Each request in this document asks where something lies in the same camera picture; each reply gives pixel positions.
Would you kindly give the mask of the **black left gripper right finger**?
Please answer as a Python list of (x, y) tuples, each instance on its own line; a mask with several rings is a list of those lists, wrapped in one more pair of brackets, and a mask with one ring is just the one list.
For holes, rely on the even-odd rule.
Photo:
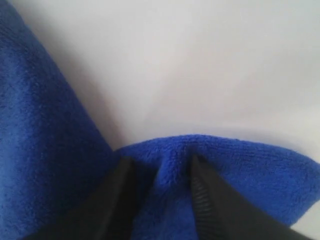
[(192, 210), (201, 240), (304, 240), (290, 228), (315, 202), (315, 162), (301, 154), (191, 161)]

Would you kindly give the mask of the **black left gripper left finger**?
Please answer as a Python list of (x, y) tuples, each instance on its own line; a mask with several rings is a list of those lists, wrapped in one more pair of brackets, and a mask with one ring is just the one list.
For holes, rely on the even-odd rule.
[(28, 240), (128, 240), (137, 212), (135, 165), (121, 158), (99, 188), (54, 224)]

